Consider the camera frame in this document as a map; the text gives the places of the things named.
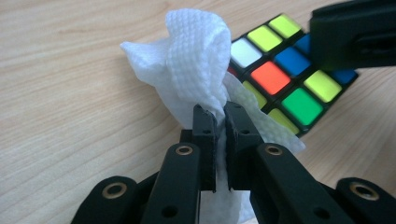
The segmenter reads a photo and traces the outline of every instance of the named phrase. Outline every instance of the rubik's cube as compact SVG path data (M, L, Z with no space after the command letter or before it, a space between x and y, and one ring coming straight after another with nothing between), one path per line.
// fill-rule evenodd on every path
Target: rubik's cube
M310 36L280 14L232 43L228 71L256 96L261 110L297 136L307 133L358 77L326 72L309 56Z

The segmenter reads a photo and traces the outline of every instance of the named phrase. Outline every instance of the light wood surface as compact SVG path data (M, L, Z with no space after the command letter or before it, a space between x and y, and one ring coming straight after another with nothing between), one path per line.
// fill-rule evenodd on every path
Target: light wood surface
M119 44L166 37L167 11L213 11L236 38L281 12L306 28L331 2L1 1L0 223L69 223L102 179L159 169L181 127ZM396 69L360 72L297 158L331 187L356 176L396 196Z

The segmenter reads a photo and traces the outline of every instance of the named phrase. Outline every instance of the textured white cloth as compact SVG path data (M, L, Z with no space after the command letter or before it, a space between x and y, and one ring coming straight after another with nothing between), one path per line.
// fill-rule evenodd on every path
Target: textured white cloth
M169 37L149 44L124 42L136 76L156 88L164 104L185 129L192 128L192 109L199 104L218 120L217 192L203 192L201 223L237 223L254 217L248 195L228 191L225 167L223 107L242 105L265 142L278 143L292 152L304 144L258 108L253 93L227 72L231 35L219 16L197 9L170 11L166 15Z

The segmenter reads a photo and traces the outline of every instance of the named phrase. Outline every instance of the brass grommet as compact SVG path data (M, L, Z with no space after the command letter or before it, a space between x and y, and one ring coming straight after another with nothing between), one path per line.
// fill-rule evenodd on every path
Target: brass grommet
M192 147L181 146L176 149L176 153L180 156L187 156L193 152Z
M365 200L376 201L379 199L379 194L375 190L362 183L352 182L350 183L349 188L354 194Z
M274 146L266 146L265 151L273 156L280 156L283 154L283 150Z
M118 190L116 192L111 192L112 188L118 188ZM122 196L126 192L126 190L127 190L126 184L124 184L122 182L116 182L116 183L107 185L103 189L102 195L106 199L116 199L116 198L119 198L120 196Z

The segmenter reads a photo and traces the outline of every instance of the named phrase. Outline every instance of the wooden table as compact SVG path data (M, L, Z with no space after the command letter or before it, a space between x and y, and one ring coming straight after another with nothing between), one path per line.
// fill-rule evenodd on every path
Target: wooden table
M213 11L236 38L281 12L306 28L330 2L2 1L0 223L69 223L100 180L159 169L181 127L119 44L167 37L167 11ZM396 69L360 72L297 157L331 187L357 176L396 196Z

